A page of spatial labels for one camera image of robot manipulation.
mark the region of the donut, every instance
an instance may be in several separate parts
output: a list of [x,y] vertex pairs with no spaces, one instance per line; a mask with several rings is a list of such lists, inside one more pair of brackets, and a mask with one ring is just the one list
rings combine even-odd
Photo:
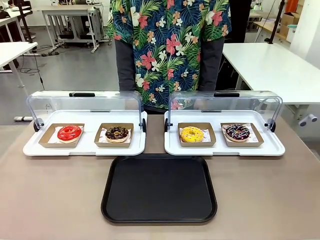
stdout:
[[241,124],[231,124],[225,129],[225,136],[233,142],[245,142],[250,136],[250,131]]
[[75,142],[80,136],[82,130],[76,125],[64,126],[58,131],[57,137],[60,142],[69,144]]
[[187,126],[181,131],[181,139],[186,143],[200,143],[204,139],[204,132],[197,127]]
[[113,126],[105,132],[106,140],[110,143],[123,143],[128,136],[129,131],[123,126]]

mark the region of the display case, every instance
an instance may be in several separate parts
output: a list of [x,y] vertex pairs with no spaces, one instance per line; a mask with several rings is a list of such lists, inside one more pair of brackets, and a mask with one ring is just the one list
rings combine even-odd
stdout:
[[[285,148],[275,134],[282,99],[270,91],[174,92],[164,115],[164,146],[172,155],[281,156]],[[179,126],[212,126],[211,146],[185,144]],[[249,129],[248,140],[226,136],[232,124]]]
[[[26,101],[35,134],[23,152],[28,156],[138,155],[145,149],[147,132],[147,113],[142,112],[141,100],[135,91],[35,92]],[[55,141],[59,129],[70,125],[81,129],[77,141]],[[101,131],[117,126],[127,128],[126,141],[107,144],[107,134]]]

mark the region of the black tray rim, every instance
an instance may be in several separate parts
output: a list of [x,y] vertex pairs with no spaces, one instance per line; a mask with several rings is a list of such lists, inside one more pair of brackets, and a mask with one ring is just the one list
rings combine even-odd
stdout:
[[[212,208],[211,208],[210,214],[208,216],[206,216],[205,218],[176,219],[176,220],[172,220],[172,219],[170,219],[170,220],[145,220],[145,219],[144,220],[117,220],[117,219],[112,218],[108,214],[107,208],[105,206],[107,206],[107,203],[108,203],[109,192],[110,192],[110,188],[111,188],[112,179],[114,176],[116,165],[118,164],[118,162],[120,162],[124,159],[127,159],[127,158],[134,158],[134,159],[146,159],[146,158],[149,158],[149,159],[150,158],[154,158],[154,159],[158,159],[158,158],[185,159],[185,158],[190,158],[190,159],[195,159],[197,161],[200,161],[203,166],[205,181],[206,181],[206,184],[208,187],[209,196],[210,196],[210,200],[211,200]],[[214,187],[212,185],[208,164],[205,159],[203,159],[200,156],[172,156],[170,154],[143,153],[143,154],[139,154],[136,156],[118,156],[112,161],[111,166],[110,166],[110,170],[109,170],[109,174],[107,177],[100,209],[101,209],[101,213],[104,216],[104,218],[106,218],[108,221],[115,223],[115,224],[205,223],[205,222],[208,222],[209,220],[211,220],[216,215],[217,210],[218,210],[218,203],[217,203]]]

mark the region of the shirt sleeve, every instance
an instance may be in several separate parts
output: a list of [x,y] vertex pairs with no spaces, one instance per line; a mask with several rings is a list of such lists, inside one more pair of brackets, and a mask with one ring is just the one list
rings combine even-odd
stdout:
[[202,40],[213,41],[231,32],[231,12],[229,0],[212,0],[202,27]]
[[118,41],[133,44],[133,24],[129,0],[111,0],[107,35]]

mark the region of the black serving tray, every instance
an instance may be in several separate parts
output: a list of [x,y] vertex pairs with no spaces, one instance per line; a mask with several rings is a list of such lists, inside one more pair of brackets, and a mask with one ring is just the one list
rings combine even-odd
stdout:
[[169,154],[117,157],[101,203],[113,223],[203,223],[217,207],[206,161]]

